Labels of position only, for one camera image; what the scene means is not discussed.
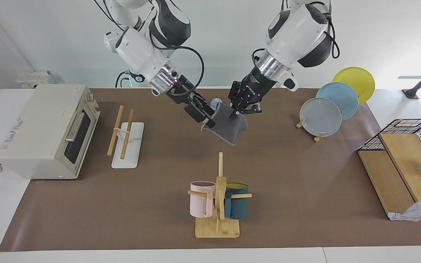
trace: wooden chopstick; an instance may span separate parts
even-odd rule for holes
[[[224,176],[224,153],[219,153],[219,177]]]
[[[188,190],[187,194],[189,195],[197,195],[200,197],[207,197],[206,193],[202,193],[202,192],[196,192],[196,191],[192,191],[192,190]],[[232,195],[232,198],[251,198],[253,196],[253,194],[236,194],[236,195]]]
[[[124,135],[124,143],[123,143],[123,148],[121,150],[121,157],[120,157],[121,160],[124,159],[124,155],[126,155],[126,147],[128,146],[129,135],[131,133],[131,126],[132,126],[132,118],[133,118],[133,116],[134,116],[134,110],[131,109],[131,112],[129,113],[127,133],[126,133],[126,135]]]
[[[113,134],[111,135],[111,140],[110,140],[110,146],[108,146],[107,156],[111,156],[113,153],[113,147],[115,146],[115,141],[117,139],[117,133],[118,133],[117,128],[120,127],[120,121],[121,121],[123,108],[124,108],[123,105],[120,105],[120,109],[118,110],[117,121],[115,122],[116,129],[113,129]]]

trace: oven door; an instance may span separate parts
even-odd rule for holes
[[[56,154],[56,159],[69,170],[69,174],[72,174],[69,179],[77,178],[96,122],[97,118],[91,108],[84,100],[81,100],[71,120],[67,135]]]

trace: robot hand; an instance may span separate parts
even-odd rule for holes
[[[297,80],[291,73],[295,63],[311,67],[327,59],[333,41],[330,35],[323,36],[330,15],[314,5],[319,3],[292,5],[291,1],[291,10],[277,15],[268,29],[268,46],[257,62],[254,60],[254,68],[241,82],[232,84],[228,95],[234,109],[231,117],[262,112],[262,97],[277,82],[290,91],[297,90]]]
[[[133,3],[136,0],[108,1],[111,5],[120,3],[125,8],[126,2]],[[153,95],[166,93],[175,103],[185,103],[184,110],[195,121],[212,128],[215,122],[210,116],[214,110],[195,91],[196,87],[169,61],[169,56],[177,48],[193,50],[181,47],[190,36],[189,19],[171,0],[153,0],[153,5],[157,13],[151,20],[148,34],[140,33],[142,26],[128,27],[123,32],[107,33],[105,45],[130,66],[130,74],[135,76],[135,80],[145,79],[152,85]]]

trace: gray cloth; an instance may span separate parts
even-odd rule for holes
[[[232,108],[219,102],[214,115],[211,117],[215,121],[215,126],[211,129],[203,125],[201,130],[210,130],[224,141],[235,146],[240,134],[248,128],[248,122],[242,114],[230,118],[233,111]]]

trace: wire basket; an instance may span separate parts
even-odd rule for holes
[[[421,140],[421,119],[396,119],[389,123],[373,138],[367,141],[358,151],[381,151],[385,150],[380,134],[385,133],[415,133]]]

